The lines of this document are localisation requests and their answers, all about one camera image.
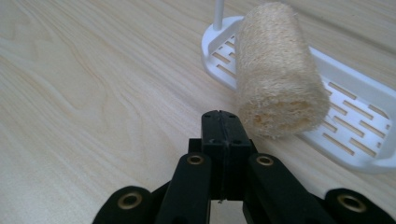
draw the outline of light wood surface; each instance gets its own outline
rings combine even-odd
[[[311,45],[396,89],[393,1],[364,1],[353,22],[358,1],[301,2]],[[224,14],[258,4],[226,1]],[[167,182],[201,115],[235,113],[201,65],[213,13],[213,0],[1,1],[0,223],[91,223],[115,190]],[[253,140],[319,197],[354,189],[396,218],[396,172],[348,171],[294,136]],[[240,203],[213,202],[211,220],[245,223]]]

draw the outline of white plastic tray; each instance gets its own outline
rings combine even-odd
[[[206,72],[236,90],[235,32],[243,17],[209,26],[202,40]],[[396,91],[311,48],[332,107],[323,124],[301,137],[330,159],[369,174],[396,169]]]

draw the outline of loofah sponge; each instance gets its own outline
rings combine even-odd
[[[236,34],[237,106],[245,128],[278,137],[319,126],[330,108],[292,8],[251,10]]]

